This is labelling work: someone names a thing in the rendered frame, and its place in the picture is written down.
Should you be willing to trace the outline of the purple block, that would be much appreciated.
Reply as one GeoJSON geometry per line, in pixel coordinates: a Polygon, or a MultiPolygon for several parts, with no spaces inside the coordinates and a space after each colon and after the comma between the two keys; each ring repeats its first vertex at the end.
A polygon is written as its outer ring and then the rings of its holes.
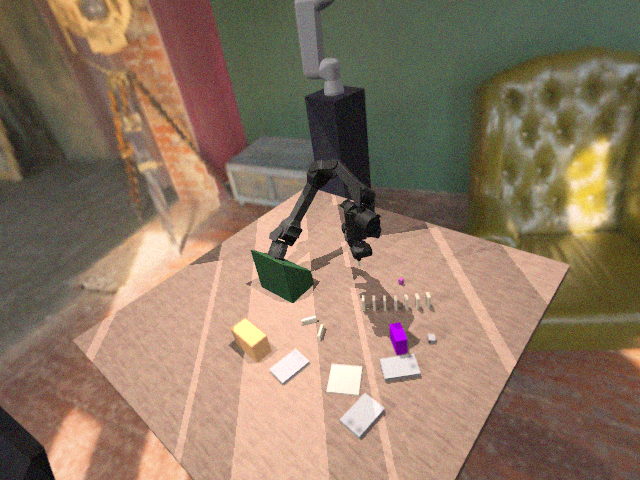
{"type": "Polygon", "coordinates": [[[396,356],[407,353],[407,338],[400,322],[389,324],[390,339],[396,356]]]}

